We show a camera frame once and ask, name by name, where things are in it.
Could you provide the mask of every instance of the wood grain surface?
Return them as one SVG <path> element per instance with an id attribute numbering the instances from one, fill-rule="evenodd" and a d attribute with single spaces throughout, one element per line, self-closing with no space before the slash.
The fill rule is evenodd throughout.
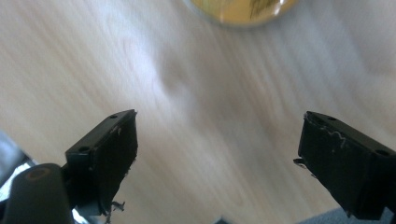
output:
<path id="1" fill-rule="evenodd" d="M 0 129 L 39 162 L 138 110 L 113 223 L 295 223 L 337 207 L 292 163 L 307 110 L 396 149 L 396 2 L 301 0 L 253 29 L 182 1 L 0 1 Z"/>

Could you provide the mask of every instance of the screw hole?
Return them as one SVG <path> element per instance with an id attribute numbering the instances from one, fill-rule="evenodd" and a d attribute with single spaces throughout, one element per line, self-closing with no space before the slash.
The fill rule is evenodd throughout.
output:
<path id="1" fill-rule="evenodd" d="M 381 149 L 378 149 L 375 152 L 378 153 L 381 156 L 389 156 L 390 155 L 387 151 L 381 150 Z"/>
<path id="2" fill-rule="evenodd" d="M 26 179 L 29 181 L 36 181 L 48 175 L 49 173 L 50 173 L 49 168 L 46 167 L 36 168 L 27 174 Z"/>
<path id="3" fill-rule="evenodd" d="M 78 149 L 79 152 L 87 152 L 89 150 L 90 150 L 89 147 L 81 147 L 81 148 Z"/>

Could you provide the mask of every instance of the black plastic part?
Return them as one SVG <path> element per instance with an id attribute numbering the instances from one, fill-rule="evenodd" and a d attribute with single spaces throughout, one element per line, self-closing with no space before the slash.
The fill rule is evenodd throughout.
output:
<path id="1" fill-rule="evenodd" d="M 0 220 L 3 220 L 3 218 L 4 218 L 7 203 L 8 203 L 8 200 L 4 200 L 4 201 L 0 202 Z"/>
<path id="2" fill-rule="evenodd" d="M 134 110 L 109 116 L 66 151 L 64 179 L 71 206 L 83 216 L 108 215 L 122 179 L 134 162 Z"/>
<path id="3" fill-rule="evenodd" d="M 381 218 L 395 180 L 396 153 L 344 122 L 307 112 L 295 161 L 330 192 L 347 215 Z"/>
<path id="4" fill-rule="evenodd" d="M 226 221 L 224 218 L 219 219 L 214 224 L 230 224 L 230 222 Z"/>
<path id="5" fill-rule="evenodd" d="M 61 168 L 56 164 L 41 164 L 17 175 L 3 223 L 74 223 Z"/>

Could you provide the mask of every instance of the round yellow lid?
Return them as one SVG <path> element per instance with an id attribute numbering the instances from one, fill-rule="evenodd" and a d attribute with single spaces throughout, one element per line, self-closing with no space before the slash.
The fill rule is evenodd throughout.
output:
<path id="1" fill-rule="evenodd" d="M 279 16 L 297 0 L 190 0 L 206 15 L 224 24 L 255 25 Z"/>

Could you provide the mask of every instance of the wooden table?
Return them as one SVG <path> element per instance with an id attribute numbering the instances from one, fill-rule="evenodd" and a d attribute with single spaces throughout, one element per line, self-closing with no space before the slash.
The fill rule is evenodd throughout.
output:
<path id="1" fill-rule="evenodd" d="M 396 148 L 396 2 L 301 0 L 254 29 L 182 1 L 1 1 L 0 129 L 39 162 L 138 110 L 113 223 L 293 223 L 337 206 L 297 157 L 303 114 Z"/>

